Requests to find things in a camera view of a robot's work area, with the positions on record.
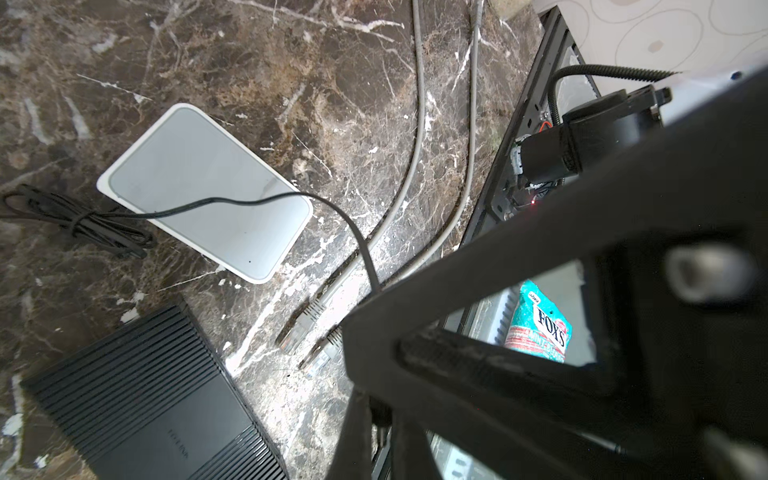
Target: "white router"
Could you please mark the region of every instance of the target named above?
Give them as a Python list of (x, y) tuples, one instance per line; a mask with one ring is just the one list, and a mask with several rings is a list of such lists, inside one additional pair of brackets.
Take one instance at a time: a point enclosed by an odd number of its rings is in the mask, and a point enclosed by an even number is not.
[[(202, 110), (176, 104), (98, 179), (100, 192), (140, 214), (207, 197), (259, 200), (297, 191)], [(247, 282), (265, 283), (312, 216), (304, 197), (257, 207), (210, 204), (150, 220)]]

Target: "patterned wallpaper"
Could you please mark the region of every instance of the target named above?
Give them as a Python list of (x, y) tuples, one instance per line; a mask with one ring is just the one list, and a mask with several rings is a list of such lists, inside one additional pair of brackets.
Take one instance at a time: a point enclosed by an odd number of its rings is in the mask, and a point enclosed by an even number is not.
[[(587, 63), (691, 70), (768, 53), (768, 0), (533, 0), (559, 6)], [(641, 83), (595, 78), (601, 93)]]

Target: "black metal rack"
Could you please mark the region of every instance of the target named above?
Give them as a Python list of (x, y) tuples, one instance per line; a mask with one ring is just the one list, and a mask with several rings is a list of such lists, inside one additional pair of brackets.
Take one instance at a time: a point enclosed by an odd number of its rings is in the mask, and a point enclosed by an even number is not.
[[(512, 189), (516, 188), (516, 178), (511, 168), (510, 150), (515, 141), (525, 134), (533, 134), (541, 122), (542, 112), (546, 112), (547, 83), (552, 74), (559, 68), (568, 48), (571, 48), (580, 63), (584, 63), (578, 46), (565, 23), (558, 7), (544, 13), (541, 17), (545, 33), (541, 46), (531, 66), (531, 73), (525, 82), (518, 100), (515, 113), (507, 126), (491, 166), (488, 177), (483, 184), (472, 216), (468, 222), (461, 245), (472, 242), (475, 238), (493, 229), (502, 221), (515, 214), (515, 206), (509, 200)], [(599, 96), (598, 88), (588, 80)], [(477, 313), (477, 304), (457, 310), (440, 322), (442, 328), (452, 332), (466, 333), (472, 327)], [(377, 455), (372, 478), (385, 480), (389, 475), (391, 455), (389, 443)]]
[[(508, 478), (730, 477), (751, 468), (744, 449), (762, 462), (768, 197), (753, 180), (768, 167), (766, 81), (763, 69), (353, 310), (344, 355), (355, 388), (330, 478), (370, 475), (374, 422), (392, 425), (397, 478), (439, 478), (427, 430)], [(724, 122), (734, 111), (745, 117)], [(724, 194), (713, 194), (713, 178)], [(680, 295), (671, 256), (705, 248), (744, 258), (738, 277), (749, 286), (721, 300)], [(616, 254), (596, 285), (607, 314), (597, 362), (552, 362), (434, 328), (606, 250)], [(600, 322), (588, 320), (594, 332)]]

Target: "black cable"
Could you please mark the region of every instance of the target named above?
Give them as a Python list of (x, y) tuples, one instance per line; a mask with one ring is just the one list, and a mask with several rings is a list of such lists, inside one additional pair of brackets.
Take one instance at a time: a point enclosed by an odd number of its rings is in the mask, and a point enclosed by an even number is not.
[(559, 180), (555, 181), (549, 181), (544, 182), (539, 188), (536, 188), (531, 191), (532, 195), (532, 202), (531, 204), (541, 200), (542, 198), (546, 197), (549, 192), (554, 190), (557, 187), (560, 187), (561, 184), (559, 183)]
[[(297, 196), (318, 200), (333, 208), (344, 219), (349, 228), (352, 229), (355, 240), (357, 240), (360, 255), (371, 283), (371, 291), (374, 293), (381, 292), (381, 284), (376, 274), (376, 268), (373, 266), (366, 238), (360, 233), (355, 222), (333, 202), (307, 192), (286, 192), (262, 198), (261, 200), (233, 200), (224, 197), (209, 197), (150, 214), (126, 214), (121, 212), (94, 212), (83, 203), (64, 195), (51, 194), (29, 185), (19, 185), (16, 191), (5, 194), (2, 197), (6, 208), (13, 212), (14, 215), (0, 215), (0, 218), (8, 220), (39, 220), (55, 223), (68, 230), (74, 238), (93, 243), (97, 247), (115, 253), (118, 256), (125, 257), (131, 255), (144, 258), (147, 256), (147, 252), (144, 249), (152, 248), (157, 243), (154, 235), (147, 230), (132, 227), (112, 219), (149, 220), (165, 218), (216, 203), (255, 207), (256, 205), (268, 204), (281, 198)], [(8, 203), (9, 199), (15, 197), (24, 199), (26, 210), (19, 210)]]
[(553, 125), (560, 124), (558, 99), (555, 94), (558, 80), (569, 75), (593, 75), (596, 77), (623, 78), (625, 80), (659, 81), (676, 74), (675, 71), (645, 70), (643, 68), (617, 67), (615, 65), (570, 65), (557, 70), (547, 83), (547, 102)]

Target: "dark marble surface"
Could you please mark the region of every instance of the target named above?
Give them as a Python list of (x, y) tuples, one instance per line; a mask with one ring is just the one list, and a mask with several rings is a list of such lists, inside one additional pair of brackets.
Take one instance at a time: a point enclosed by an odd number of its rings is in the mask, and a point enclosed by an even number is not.
[[(114, 205), (98, 176), (172, 104), (216, 118), (302, 190), (370, 233), (398, 190), (415, 137), (410, 2), (387, 0), (0, 0), (0, 191), (20, 183)], [(468, 133), (470, 5), (423, 2), (428, 132), (407, 206), (373, 251), (387, 277), (455, 208)], [(541, 40), (530, 8), (486, 10), (480, 47), (477, 198)], [(469, 209), (443, 247), (451, 253)], [(341, 359), (297, 370), (368, 292), (362, 271), (293, 355), (275, 339), (349, 258), (349, 230), (316, 205), (284, 264), (251, 285), (155, 229), (145, 260), (73, 244), (57, 227), (0, 221), (0, 478), (93, 478), (18, 387), (128, 320), (183, 297), (293, 478), (322, 478), (351, 388)]]

